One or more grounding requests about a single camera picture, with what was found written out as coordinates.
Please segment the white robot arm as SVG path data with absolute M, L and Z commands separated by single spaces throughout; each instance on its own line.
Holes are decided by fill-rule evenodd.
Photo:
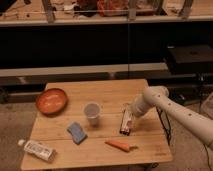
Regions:
M 125 106 L 120 133 L 128 135 L 133 125 L 133 117 L 141 117 L 153 107 L 158 107 L 169 114 L 213 150 L 213 120 L 170 100 L 169 91 L 165 86 L 146 87 L 139 96 Z

